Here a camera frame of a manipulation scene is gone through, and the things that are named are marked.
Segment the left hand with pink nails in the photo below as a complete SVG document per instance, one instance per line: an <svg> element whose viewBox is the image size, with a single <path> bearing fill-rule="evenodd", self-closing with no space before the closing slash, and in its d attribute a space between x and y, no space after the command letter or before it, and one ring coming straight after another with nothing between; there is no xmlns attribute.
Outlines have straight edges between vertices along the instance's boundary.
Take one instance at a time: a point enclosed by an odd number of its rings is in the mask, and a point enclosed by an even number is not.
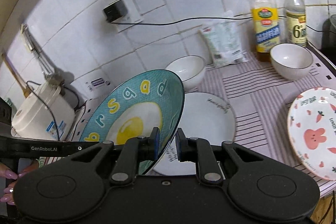
<svg viewBox="0 0 336 224"><path fill-rule="evenodd" d="M17 180L19 178L22 178L24 175L28 174L29 172L32 172L33 170L36 170L39 168L39 162L35 159L31 162L31 164L25 169L21 171L21 173L16 174L13 172L8 166L1 163L1 177L6 178L9 180L13 180L11 184L8 185L3 190L3 195L1 196L1 202L5 202L8 205L15 205L14 198L13 198L13 188L15 184L17 183Z"/></svg>

